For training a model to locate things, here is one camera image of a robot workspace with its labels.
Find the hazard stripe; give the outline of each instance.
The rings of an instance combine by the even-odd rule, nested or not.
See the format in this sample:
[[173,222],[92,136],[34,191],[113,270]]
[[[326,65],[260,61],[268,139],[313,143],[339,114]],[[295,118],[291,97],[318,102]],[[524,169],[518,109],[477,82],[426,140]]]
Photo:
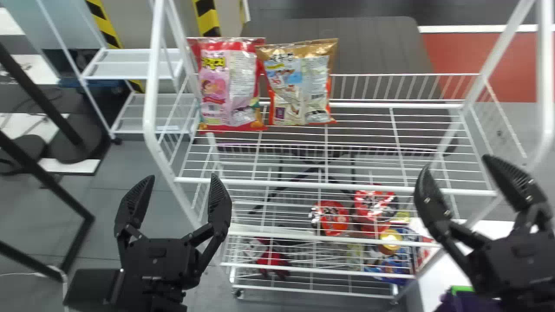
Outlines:
[[221,36],[220,22],[214,0],[192,0],[195,8],[196,23],[203,37]]
[[[106,10],[102,5],[101,0],[85,0],[87,7],[89,7],[90,13],[93,15],[94,21],[100,30],[100,33],[106,40],[109,48],[112,49],[122,49],[122,42],[119,40],[118,35],[115,33],[114,26],[110,22]],[[138,80],[130,80],[131,86],[137,92],[143,92],[143,86]]]

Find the red package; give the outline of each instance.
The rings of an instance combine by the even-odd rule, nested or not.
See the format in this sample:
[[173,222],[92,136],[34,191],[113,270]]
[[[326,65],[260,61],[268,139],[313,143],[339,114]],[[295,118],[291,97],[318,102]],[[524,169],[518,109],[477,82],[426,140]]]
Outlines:
[[258,96],[262,67],[255,45],[264,38],[188,38],[198,64],[200,130],[265,130]]
[[355,192],[356,220],[361,230],[376,235],[390,226],[397,214],[398,197],[393,192],[358,190]]
[[340,202],[321,200],[312,206],[310,217],[313,228],[317,229],[320,224],[326,236],[339,236],[349,229],[349,215],[349,210]]

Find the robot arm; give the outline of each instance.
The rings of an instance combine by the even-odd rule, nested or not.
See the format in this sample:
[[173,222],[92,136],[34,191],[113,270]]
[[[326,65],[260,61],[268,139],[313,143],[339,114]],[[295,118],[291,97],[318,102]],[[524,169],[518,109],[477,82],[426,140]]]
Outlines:
[[[202,273],[228,234],[231,198],[212,175],[208,223],[182,238],[147,238],[140,231],[154,176],[137,183],[123,197],[115,217],[114,235],[121,270],[112,283],[110,302],[130,311],[186,311],[185,290],[197,286]],[[204,252],[197,247],[209,240]]]
[[[501,298],[508,311],[555,310],[555,239],[552,211],[534,179],[516,166],[491,155],[483,162],[499,191],[517,213],[509,236],[491,240],[451,220],[430,170],[415,185],[414,202],[430,234],[443,245],[468,276],[477,294]],[[531,233],[534,225],[538,232]],[[473,251],[464,255],[455,242]]]

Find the snack bag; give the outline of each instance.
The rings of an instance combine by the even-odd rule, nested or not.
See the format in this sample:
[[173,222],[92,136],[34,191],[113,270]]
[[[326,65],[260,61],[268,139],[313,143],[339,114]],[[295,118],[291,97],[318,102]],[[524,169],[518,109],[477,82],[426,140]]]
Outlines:
[[333,123],[330,72],[337,38],[256,47],[270,96],[270,125]]
[[254,45],[264,38],[188,38],[199,68],[200,130],[259,131],[260,113]]

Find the red item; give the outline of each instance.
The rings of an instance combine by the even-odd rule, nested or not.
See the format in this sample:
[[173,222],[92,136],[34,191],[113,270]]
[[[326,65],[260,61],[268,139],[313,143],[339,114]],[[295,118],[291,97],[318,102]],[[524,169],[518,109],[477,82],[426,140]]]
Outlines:
[[312,206],[312,226],[320,222],[326,236],[338,236],[349,229],[349,210],[340,202],[321,200]]
[[[270,242],[267,239],[263,239],[263,238],[257,238],[257,240],[264,244],[264,245],[268,245]],[[273,251],[272,247],[268,247],[268,249],[256,260],[256,264],[260,264],[260,265],[279,265],[279,266],[291,266],[291,264],[289,263],[289,261],[287,260],[287,257],[282,254],[279,253],[277,251]],[[291,275],[291,273],[287,270],[276,270],[276,269],[270,269],[269,271],[267,269],[259,269],[260,273],[265,277],[268,278],[269,276],[269,271],[273,272],[274,274],[277,275],[277,277],[279,277],[280,279],[284,280],[287,276]]]
[[[201,122],[199,125],[199,130],[204,132],[223,132],[223,131],[260,131],[266,130],[267,127],[264,125],[263,116],[260,112],[259,104],[253,106],[252,101],[258,102],[259,90],[258,90],[258,77],[263,73],[263,67],[258,61],[255,61],[255,68],[252,69],[253,79],[255,80],[254,89],[251,97],[245,99],[244,97],[230,98],[230,90],[233,84],[239,84],[232,76],[221,74],[221,72],[226,72],[229,70],[229,59],[225,52],[228,51],[243,51],[244,54],[252,54],[252,57],[256,57],[254,47],[260,44],[264,44],[264,38],[187,38],[189,47],[195,56],[196,63],[199,70],[199,79],[202,79],[203,73],[202,69],[210,68],[212,73],[206,74],[212,77],[211,79],[199,81],[200,87],[203,90],[203,98],[201,107],[204,105],[210,106],[211,104],[215,107],[222,107],[220,111],[229,112],[234,108],[235,110],[242,110],[244,108],[253,109],[255,111],[255,119],[252,122],[245,123],[242,125],[233,126],[223,122],[222,124],[208,124]],[[221,53],[217,58],[213,57],[203,57],[205,53]],[[205,92],[205,85],[211,86],[210,90]],[[203,112],[201,110],[201,115],[205,120],[207,118],[216,118],[228,120],[232,118],[230,116],[223,117],[222,115],[214,116],[213,112]]]
[[394,192],[358,190],[355,192],[356,221],[361,223],[363,232],[377,235],[389,228],[389,220],[397,213],[397,205],[398,198]]

